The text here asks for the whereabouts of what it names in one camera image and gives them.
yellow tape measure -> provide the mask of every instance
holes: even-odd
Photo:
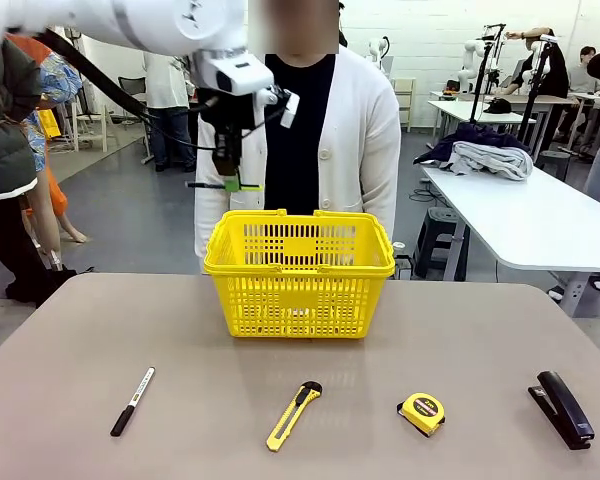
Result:
[[[309,403],[322,394],[322,385],[318,382],[305,382],[296,393],[295,397],[282,414],[280,421],[267,439],[267,447],[272,452],[277,452],[282,444],[291,435],[291,429],[302,415],[302,412]]]
[[[398,405],[398,414],[411,422],[427,437],[444,423],[442,403],[427,393],[415,393]]]

green jacket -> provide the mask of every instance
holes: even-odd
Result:
[[[0,45],[0,200],[35,186],[35,164],[27,137],[18,123],[40,102],[39,69],[11,41]]]

yellow box cutter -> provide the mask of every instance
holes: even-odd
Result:
[[[322,394],[322,385],[318,382],[305,382],[293,397],[293,400],[284,411],[280,421],[269,435],[267,439],[267,447],[272,452],[277,452],[280,447],[291,435],[291,429],[296,424],[300,415],[309,403],[318,398]]]

person in white coat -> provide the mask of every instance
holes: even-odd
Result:
[[[156,172],[169,168],[169,155],[163,134],[176,139],[175,147],[184,161],[185,173],[196,169],[196,155],[189,135],[189,95],[184,78],[184,65],[176,57],[144,53],[147,71],[147,107],[154,117],[151,150]]]
[[[391,238],[401,143],[391,84],[338,45],[338,1],[266,0],[263,6],[276,47],[265,63],[300,104],[290,129],[272,121],[243,140],[242,181],[264,185],[264,192],[196,191],[196,254],[204,258],[216,223],[238,209],[366,212]],[[256,123],[278,108],[257,112]],[[215,146],[214,129],[202,120],[198,143]],[[196,180],[222,183],[209,151],[199,151]]]

yellow basket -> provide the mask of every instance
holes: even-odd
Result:
[[[205,270],[234,337],[363,338],[395,262],[373,215],[234,211]]]

